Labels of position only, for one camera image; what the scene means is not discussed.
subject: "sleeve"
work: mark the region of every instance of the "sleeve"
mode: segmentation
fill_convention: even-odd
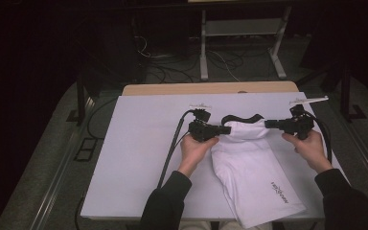
[[[324,196],[326,230],[368,229],[368,197],[353,189],[340,170],[322,172],[315,182]]]
[[[149,196],[140,219],[141,230],[178,229],[184,210],[184,198],[192,183],[181,172],[174,171],[161,189]]]

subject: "dark background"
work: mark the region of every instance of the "dark background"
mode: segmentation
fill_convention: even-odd
[[[61,4],[90,8],[126,2]],[[262,16],[278,11],[267,9]],[[252,12],[209,15],[245,18],[256,15]],[[164,47],[185,55],[188,36],[199,35],[199,22],[199,11],[93,16],[63,11],[55,1],[0,1],[0,215],[59,99],[78,77],[91,96],[106,87],[140,83],[146,61],[136,52],[134,35],[147,37],[150,49]],[[295,7],[286,35],[295,34],[313,35],[303,59],[306,67],[319,68],[338,54],[353,66],[354,77],[368,86],[368,4]]]

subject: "sleeve cuff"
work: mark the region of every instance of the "sleeve cuff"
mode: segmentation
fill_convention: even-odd
[[[348,183],[339,169],[331,169],[318,174],[315,177],[315,182],[318,185],[322,196],[340,193],[352,189],[351,185]]]
[[[184,200],[192,186],[191,180],[183,173],[174,171],[161,190],[167,194],[174,194],[177,198]]]

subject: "hand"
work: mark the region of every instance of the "hand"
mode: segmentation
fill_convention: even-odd
[[[325,156],[321,133],[311,130],[305,140],[300,140],[287,133],[283,133],[282,136],[295,146],[295,152],[299,153],[317,173],[333,168]]]
[[[194,140],[191,134],[184,136],[181,141],[182,159],[178,171],[187,177],[193,173],[198,163],[204,158],[207,150],[218,142],[217,137],[213,137],[206,142]]]

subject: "person's left hand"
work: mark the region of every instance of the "person's left hand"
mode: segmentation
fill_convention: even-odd
[[[206,142],[198,142],[194,140],[191,134],[184,136],[180,145],[182,159],[178,171],[190,177],[198,163],[204,158],[207,150],[218,141],[218,137],[213,137]]]

